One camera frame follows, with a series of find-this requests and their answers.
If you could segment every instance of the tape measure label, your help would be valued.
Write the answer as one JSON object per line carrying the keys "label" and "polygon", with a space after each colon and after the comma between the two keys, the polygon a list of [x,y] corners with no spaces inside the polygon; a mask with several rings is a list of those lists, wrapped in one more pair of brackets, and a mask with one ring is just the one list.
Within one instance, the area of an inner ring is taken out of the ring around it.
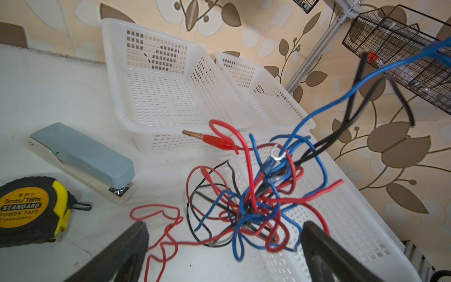
{"label": "tape measure label", "polygon": [[49,195],[38,187],[25,187],[0,198],[0,227],[14,228],[32,222],[49,204]]}

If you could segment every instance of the black wire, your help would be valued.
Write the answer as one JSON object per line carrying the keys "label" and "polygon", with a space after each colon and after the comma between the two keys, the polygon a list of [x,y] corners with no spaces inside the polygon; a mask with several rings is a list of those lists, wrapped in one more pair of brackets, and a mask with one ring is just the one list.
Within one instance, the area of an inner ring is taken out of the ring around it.
{"label": "black wire", "polygon": [[[204,198],[205,200],[207,200],[207,201],[210,202],[210,203],[214,203],[214,202],[215,202],[215,200],[209,198],[208,196],[204,195],[203,193],[201,193],[201,192],[199,192],[199,191],[194,191],[194,192],[191,194],[191,197],[189,197],[189,199],[190,199],[191,202],[192,202],[192,198],[193,198],[193,196],[194,196],[195,194],[201,196],[202,198]],[[232,210],[229,209],[227,206],[225,206],[225,205],[223,205],[223,204],[221,204],[221,203],[218,203],[216,206],[218,206],[218,207],[220,207],[221,209],[227,211],[228,213],[231,213],[231,214],[233,214],[234,216],[236,216],[236,212],[232,211]]]}
{"label": "black wire", "polygon": [[348,122],[343,123],[341,125],[341,127],[337,131],[333,132],[328,137],[326,137],[328,142],[326,142],[321,148],[316,150],[314,153],[311,153],[311,154],[309,154],[307,156],[306,156],[306,154],[304,154],[299,160],[294,162],[295,166],[300,166],[303,162],[306,162],[306,161],[316,157],[317,155],[321,154],[326,149],[328,149],[330,146],[332,146],[332,144],[339,139],[341,134],[345,130],[347,130],[353,123],[355,123],[356,120],[363,114],[363,109],[365,109],[365,107],[370,102],[371,96],[374,94],[374,92],[376,91],[376,89],[379,86],[379,84],[382,83],[382,81],[384,81],[385,79],[386,79],[385,77],[381,77],[380,79],[378,79],[375,82],[375,84],[373,84],[373,86],[370,88],[370,91],[368,92],[368,95],[364,98],[362,104],[360,104],[360,107],[355,112],[353,117]]}
{"label": "black wire", "polygon": [[[228,162],[228,160],[225,161],[225,162],[220,163],[219,165],[215,166],[213,169],[217,169],[217,168],[219,168],[220,166],[225,165],[227,162]],[[197,187],[194,189],[193,193],[194,193],[195,191],[197,191],[197,189],[200,188],[200,186],[204,183],[205,180],[206,180],[206,179],[204,178],[204,179],[199,183],[199,185],[197,185]],[[191,232],[191,234],[193,235],[193,237],[195,238],[195,240],[196,240],[197,242],[200,242],[201,240],[200,240],[200,239],[196,236],[196,234],[194,233],[194,229],[193,229],[193,227],[191,226],[191,220],[190,220],[190,218],[189,218],[189,208],[191,208],[191,212],[193,213],[193,215],[194,215],[194,217],[197,219],[197,221],[199,221],[199,222],[201,221],[201,219],[199,218],[199,216],[196,214],[196,211],[194,210],[193,205],[191,204],[191,200],[192,200],[191,198],[192,198],[193,193],[191,193],[190,200],[186,203],[186,221],[187,221],[187,223],[188,223],[189,231]],[[202,224],[202,227],[205,228],[205,230],[208,232],[208,238],[211,239],[211,238],[212,238],[212,232],[210,231],[210,229],[209,229],[205,224]],[[203,244],[203,245],[206,246],[206,247],[220,248],[220,247],[227,246],[227,245],[230,244],[231,242],[232,242],[232,240],[230,240],[230,241],[228,241],[227,243],[224,243],[224,244],[222,244],[222,245],[209,245],[209,244]]]}
{"label": "black wire", "polygon": [[[352,83],[352,86],[359,83],[359,81],[362,79],[362,73],[364,72],[366,62],[368,61],[369,56],[369,50],[365,50],[362,54],[362,58],[360,59],[359,66],[357,67],[357,72],[355,73],[354,82]],[[346,106],[346,112],[345,117],[343,118],[343,122],[349,121],[349,117],[351,116],[352,107],[354,105],[354,99],[355,95],[352,95],[348,99],[348,105]]]}
{"label": "black wire", "polygon": [[[219,184],[219,183],[215,183],[215,185],[220,185],[220,186],[224,186],[224,187],[225,187],[225,185]],[[201,186],[199,186],[199,188],[210,187],[210,186],[211,186],[211,184],[201,185]],[[207,200],[208,202],[210,202],[210,203],[214,203],[214,202],[215,202],[214,199],[209,198],[208,196],[204,195],[203,193],[201,193],[201,192],[199,192],[199,191],[194,191],[194,192],[192,193],[192,195],[193,195],[193,194],[198,194],[199,196],[201,196],[202,198],[206,199],[206,200]],[[231,213],[231,214],[234,215],[234,216],[238,216],[238,214],[237,214],[236,212],[232,211],[232,210],[229,209],[227,206],[225,206],[225,205],[223,205],[223,204],[221,204],[221,203],[218,203],[217,206],[220,207],[220,208],[222,208],[223,210],[227,211],[228,213]],[[271,232],[271,229],[270,229],[269,227],[264,227],[264,228],[265,228],[265,230],[267,230],[268,232]]]}
{"label": "black wire", "polygon": [[[362,74],[363,71],[365,69],[366,66],[366,62],[368,61],[368,56],[369,56],[369,51],[365,50],[362,54],[362,57],[360,58],[360,62],[359,62],[359,66],[357,67],[357,72],[355,73],[354,76],[354,82],[353,82],[353,86],[356,85],[357,83],[359,83],[359,81],[362,79]],[[352,112],[352,107],[354,105],[354,99],[355,99],[355,95],[352,95],[349,99],[348,99],[348,104],[346,105],[346,112],[345,112],[345,116],[343,117],[343,123],[346,123],[347,121],[349,121],[349,117],[351,115]],[[332,141],[334,138],[334,136],[326,136],[325,138],[323,138],[322,140],[316,142],[313,146],[315,148],[318,148],[319,146],[326,144],[330,141]],[[303,155],[302,157],[307,156],[308,154],[310,154],[312,150],[309,148]]]}
{"label": "black wire", "polygon": [[362,115],[365,107],[370,102],[370,99],[373,96],[374,92],[376,91],[377,87],[379,86],[380,83],[382,83],[382,81],[384,79],[386,79],[390,82],[393,90],[395,91],[396,96],[400,100],[402,106],[405,108],[405,110],[407,112],[407,116],[409,118],[410,126],[415,126],[415,118],[412,113],[412,110],[411,110],[409,104],[407,103],[406,99],[402,95],[401,91],[399,90],[398,85],[396,83],[396,79],[392,76],[385,75],[385,76],[381,77],[380,79],[378,79],[373,84],[373,86],[370,88],[370,91],[368,92],[367,96],[364,98],[363,102],[360,104],[360,107],[358,108],[356,113],[353,115],[353,117],[349,121],[343,122],[341,124],[341,127],[337,131],[335,131],[332,134],[330,134],[329,136],[325,137],[323,140],[317,142],[314,145],[316,148],[319,147],[320,145],[323,145],[323,146],[320,149],[318,149],[315,153],[311,153],[312,150],[308,149],[299,160],[294,162],[295,166],[300,166],[303,162],[306,162],[306,161],[316,157],[320,153],[324,152],[327,148],[329,148],[336,140],[338,140],[338,138],[341,136],[341,134],[343,132],[345,132],[353,123],[355,123],[357,121],[357,119]]}
{"label": "black wire", "polygon": [[239,192],[238,186],[236,185],[236,181],[235,181],[235,170],[230,165],[229,160],[227,160],[227,166],[232,171],[232,183],[233,183],[233,187],[235,188],[235,192],[237,193],[238,196],[241,196],[241,193]]}

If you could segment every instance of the white plastic basket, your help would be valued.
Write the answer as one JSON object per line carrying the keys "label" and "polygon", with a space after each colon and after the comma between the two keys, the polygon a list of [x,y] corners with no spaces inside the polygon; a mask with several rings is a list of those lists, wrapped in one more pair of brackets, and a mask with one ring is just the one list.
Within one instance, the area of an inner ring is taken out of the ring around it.
{"label": "white plastic basket", "polygon": [[[307,113],[280,83],[262,66],[225,53],[215,53],[216,64],[240,93],[243,103],[252,107],[253,118],[261,128],[297,125]],[[313,120],[305,125],[315,128]]]}
{"label": "white plastic basket", "polygon": [[[272,131],[273,135],[281,134],[279,131]],[[303,136],[310,135],[306,130],[301,133]],[[257,144],[268,143],[269,138],[262,137],[255,132]],[[301,146],[293,155],[293,160],[298,160],[307,147]],[[271,147],[259,150],[262,162],[269,156]],[[236,183],[241,192],[249,185],[248,173],[245,163],[244,152],[238,156],[233,153],[218,153],[221,156],[211,161],[208,165],[214,166],[226,159],[230,160],[235,169]],[[406,256],[402,253],[390,236],[382,229],[376,218],[370,212],[372,207],[365,206],[365,198],[357,191],[355,186],[346,177],[343,171],[337,166],[332,158],[323,153],[320,155],[329,177],[329,184],[343,179],[345,183],[334,191],[322,195],[310,204],[314,206],[325,218],[331,232],[332,238],[343,248],[351,253],[362,265],[372,271],[386,282],[420,282],[421,279]],[[251,152],[254,177],[257,173],[258,164],[253,152]],[[302,197],[305,193],[317,188],[323,181],[322,172],[315,160],[310,160],[302,167],[305,170],[304,176],[297,182],[294,197]],[[226,179],[231,179],[231,172],[224,175]],[[286,213],[292,220],[302,226],[304,222],[310,220],[321,227],[318,218],[307,208],[298,206]],[[293,247],[298,239],[299,232],[296,227],[282,219],[290,231],[290,241],[288,247]],[[254,240],[258,245],[264,245],[259,239]],[[292,253],[282,251],[272,254],[260,251],[263,261],[273,279],[277,282],[311,282],[307,263],[302,252]]]}
{"label": "white plastic basket", "polygon": [[111,18],[102,36],[115,113],[139,150],[203,145],[181,132],[209,133],[212,118],[239,129],[252,123],[203,48]]}

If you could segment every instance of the tangled wires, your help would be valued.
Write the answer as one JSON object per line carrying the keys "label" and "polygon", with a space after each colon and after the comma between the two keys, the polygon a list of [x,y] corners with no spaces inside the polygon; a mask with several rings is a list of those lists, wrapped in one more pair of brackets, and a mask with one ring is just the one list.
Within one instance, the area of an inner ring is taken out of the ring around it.
{"label": "tangled wires", "polygon": [[[196,242],[176,241],[169,234],[169,232],[175,226],[182,223],[184,219],[180,215],[179,208],[166,205],[146,205],[133,209],[130,213],[130,216],[134,220],[144,220],[158,214],[162,214],[164,217],[171,220],[171,224],[165,227],[164,233],[159,238],[159,240],[154,245],[149,247],[149,249],[151,250],[156,248],[157,246],[160,246],[162,251],[162,258],[158,258],[154,255],[150,255],[148,257],[145,277],[146,281],[150,260],[153,259],[157,262],[163,263],[162,270],[160,272],[160,275],[158,276],[159,281],[165,269],[166,262],[172,259],[177,254],[178,247],[181,245],[205,245],[207,247],[217,248],[232,244],[232,251],[237,261],[242,261],[244,258],[244,241],[256,249],[266,250],[268,252],[278,252],[281,250],[297,252],[300,245],[300,237],[295,240],[293,247],[289,247],[288,242],[290,241],[290,233],[287,225],[291,224],[292,226],[294,226],[299,231],[299,235],[302,232],[302,227],[298,222],[295,222],[288,216],[286,216],[286,213],[298,205],[303,205],[306,208],[310,209],[319,218],[324,231],[329,233],[327,223],[324,218],[308,203],[317,199],[325,193],[333,191],[343,183],[343,180],[338,180],[337,182],[332,183],[328,186],[327,170],[321,162],[319,154],[330,147],[339,138],[339,136],[360,117],[363,110],[369,103],[371,96],[374,94],[375,89],[383,79],[388,79],[392,84],[395,94],[398,96],[408,114],[411,126],[414,126],[415,124],[412,111],[409,108],[409,105],[405,101],[404,97],[401,95],[395,83],[395,80],[392,77],[384,77],[382,79],[379,79],[371,87],[368,95],[364,98],[357,111],[351,116],[354,104],[354,95],[357,89],[363,86],[363,84],[367,83],[370,79],[388,71],[391,68],[409,64],[426,56],[434,57],[437,60],[444,60],[445,63],[451,67],[451,61],[449,61],[449,59],[443,59],[442,56],[437,53],[438,50],[450,44],[451,39],[447,39],[443,42],[436,42],[425,47],[422,52],[414,57],[385,66],[381,69],[378,69],[369,76],[361,79],[363,67],[368,59],[368,52],[365,52],[360,61],[359,70],[354,79],[354,85],[348,93],[346,93],[343,97],[337,99],[336,101],[333,101],[328,105],[315,110],[310,115],[305,117],[304,120],[302,120],[298,124],[298,126],[296,126],[291,134],[274,136],[271,139],[271,143],[261,144],[257,146],[253,135],[249,134],[249,138],[252,142],[252,147],[249,148],[241,133],[238,132],[234,127],[219,120],[211,120],[209,122],[211,129],[217,136],[219,136],[219,138],[222,139],[222,142],[228,144],[227,147],[229,149],[235,151],[236,154],[238,154],[239,151],[244,151],[249,176],[249,186],[244,191],[240,191],[238,189],[234,177],[234,167],[228,161],[225,161],[214,168],[207,166],[198,166],[191,171],[186,182],[186,213],[187,221],[189,222],[189,228],[193,237],[196,239]],[[341,127],[336,132],[332,133],[331,135],[315,144],[312,144],[310,142],[310,136],[298,135],[298,131],[309,119],[346,100],[348,100],[348,105],[346,108],[345,117],[343,119]],[[239,140],[240,145],[235,144],[229,136],[221,133],[216,128],[217,126],[223,127],[234,134]],[[283,145],[272,143],[274,140],[281,138],[286,139]],[[299,160],[294,162],[291,156],[303,144],[306,144],[308,146],[308,150]],[[274,148],[272,150],[272,155],[268,159],[262,161],[259,156],[258,150],[264,147]],[[277,148],[279,148],[279,151],[278,154],[275,154],[274,151]],[[255,176],[253,174],[251,165],[250,150],[253,150],[257,163],[259,164],[259,170],[257,171]],[[323,174],[322,184],[319,187],[304,194],[300,198],[286,197],[286,195],[295,194],[296,182],[304,175],[304,169],[301,165],[313,158],[315,158],[321,168]],[[225,164],[227,164],[227,166],[232,171],[232,181],[234,188],[233,190],[229,188],[224,177],[216,170],[217,168]],[[199,170],[202,174],[203,180],[190,193],[189,180],[191,178],[191,175],[197,170]],[[213,173],[221,179],[220,182],[222,183],[216,183],[212,180],[211,174]],[[203,192],[203,190],[202,192],[199,191],[200,188],[211,188],[211,191],[214,193],[216,198],[210,198]],[[207,211],[201,210],[193,202],[195,196],[201,197],[204,200],[210,202],[210,208]],[[160,210],[144,217],[134,216],[134,212],[136,210],[148,207],[159,207]],[[217,217],[212,217],[211,213],[216,208],[220,208],[221,211],[218,213]],[[173,209],[177,211],[177,215],[175,217],[167,215],[165,213],[166,209]],[[190,211],[198,221],[196,227],[192,226],[191,224],[189,218]],[[214,236],[211,230],[207,227],[207,221],[223,222],[223,231],[220,234]],[[206,232],[208,233],[208,239],[201,240],[198,238],[196,232],[199,231],[200,228],[204,228],[206,230]],[[250,239],[251,237],[259,238],[262,241],[252,240]],[[174,247],[174,252],[170,256],[166,256],[165,246],[169,245]]]}

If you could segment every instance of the table surface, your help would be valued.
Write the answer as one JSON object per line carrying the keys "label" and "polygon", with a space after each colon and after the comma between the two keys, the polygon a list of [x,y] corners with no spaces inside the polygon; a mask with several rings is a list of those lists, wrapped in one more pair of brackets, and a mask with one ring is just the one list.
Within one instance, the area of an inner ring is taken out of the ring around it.
{"label": "table surface", "polygon": [[[174,149],[142,153],[129,132],[117,121],[109,93],[106,66],[0,44],[0,186],[25,176],[51,176],[75,195],[91,202],[89,212],[74,210],[69,227],[55,243],[0,249],[0,272],[4,281],[63,281],[126,230],[133,221],[132,208],[165,203],[183,208],[184,185],[193,167],[202,164],[208,149]],[[135,165],[137,192],[123,205],[116,205],[77,182],[34,154],[27,137],[36,130],[62,122],[129,157]],[[327,166],[336,166],[331,161]],[[353,186],[362,204],[402,248],[402,243]],[[147,222],[150,241],[168,224],[163,219]],[[173,230],[179,240],[192,240],[183,222]],[[161,265],[151,264],[150,281]],[[237,263],[230,248],[180,248],[169,262],[165,281],[271,281],[258,251],[246,248],[246,259]]]}

